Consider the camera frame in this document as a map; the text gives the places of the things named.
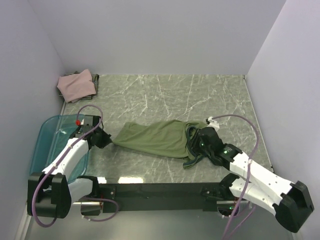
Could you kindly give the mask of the green graphic tank top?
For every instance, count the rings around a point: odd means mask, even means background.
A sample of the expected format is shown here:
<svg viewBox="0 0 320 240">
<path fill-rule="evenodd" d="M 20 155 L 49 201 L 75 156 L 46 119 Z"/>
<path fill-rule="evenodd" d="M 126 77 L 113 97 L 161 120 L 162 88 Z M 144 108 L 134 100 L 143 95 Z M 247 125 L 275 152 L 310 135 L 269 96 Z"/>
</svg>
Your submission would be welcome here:
<svg viewBox="0 0 320 240">
<path fill-rule="evenodd" d="M 206 126 L 206 123 L 197 120 L 174 119 L 150 125 L 127 122 L 112 142 L 116 146 L 147 154 L 176 159 L 188 158 L 182 167 L 189 169 L 204 157 L 191 150 L 190 143 L 196 131 Z"/>
</svg>

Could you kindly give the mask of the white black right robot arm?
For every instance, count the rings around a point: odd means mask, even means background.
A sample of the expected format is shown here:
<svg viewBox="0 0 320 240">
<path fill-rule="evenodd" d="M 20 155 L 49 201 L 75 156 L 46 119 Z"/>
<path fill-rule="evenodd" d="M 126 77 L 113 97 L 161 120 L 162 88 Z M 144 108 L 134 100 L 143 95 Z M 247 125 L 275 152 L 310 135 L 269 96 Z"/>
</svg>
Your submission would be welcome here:
<svg viewBox="0 0 320 240">
<path fill-rule="evenodd" d="M 238 147 L 223 143 L 211 127 L 186 131 L 187 149 L 195 157 L 206 157 L 229 174 L 220 182 L 222 198 L 245 199 L 275 216 L 286 230 L 297 233 L 314 211 L 308 187 L 264 168 Z"/>
</svg>

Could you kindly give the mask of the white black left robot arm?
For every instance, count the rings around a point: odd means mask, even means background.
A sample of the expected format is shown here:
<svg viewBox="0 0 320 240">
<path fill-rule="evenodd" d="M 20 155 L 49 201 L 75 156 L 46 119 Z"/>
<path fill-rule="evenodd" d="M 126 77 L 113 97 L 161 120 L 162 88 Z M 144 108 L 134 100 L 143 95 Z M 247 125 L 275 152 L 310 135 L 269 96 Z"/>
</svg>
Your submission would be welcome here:
<svg viewBox="0 0 320 240">
<path fill-rule="evenodd" d="M 103 149 L 111 142 L 111 135 L 103 129 L 101 116 L 77 115 L 76 128 L 62 151 L 42 171 L 33 172 L 28 178 L 28 215 L 35 219 L 63 219 L 74 202 L 81 198 L 96 200 L 100 195 L 98 178 L 86 175 L 72 177 L 72 174 L 92 147 Z"/>
</svg>

